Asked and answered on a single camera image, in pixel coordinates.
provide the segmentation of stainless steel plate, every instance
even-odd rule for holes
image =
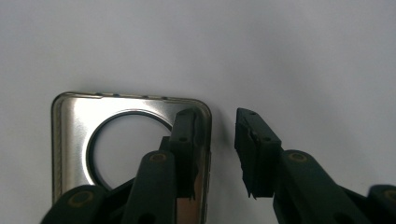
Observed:
[[[177,199],[177,223],[205,223],[211,114],[204,103],[192,99],[83,92],[59,95],[52,105],[53,202],[77,186],[101,185],[90,168],[90,160],[95,136],[108,121],[139,114],[172,129],[176,113],[187,108],[198,112],[205,140],[197,146],[199,173],[195,180],[195,200]]]

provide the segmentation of circular hole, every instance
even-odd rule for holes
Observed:
[[[334,219],[340,224],[354,224],[355,222],[349,216],[343,213],[334,214]]]
[[[68,204],[72,207],[82,207],[93,199],[93,193],[87,190],[81,191],[73,195]]]
[[[154,224],[155,223],[155,216],[148,213],[139,217],[138,223],[139,224]]]
[[[95,174],[108,189],[134,178],[142,158],[158,150],[170,131],[142,115],[118,117],[105,124],[92,144]]]

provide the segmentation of metal plate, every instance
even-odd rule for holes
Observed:
[[[205,140],[197,146],[199,173],[195,180],[195,200],[177,199],[177,223],[205,223],[211,114],[204,103],[192,99],[112,93],[60,94],[52,104],[53,202],[77,186],[100,185],[89,164],[94,138],[107,122],[119,116],[139,114],[172,129],[176,113],[187,108],[198,112]]]

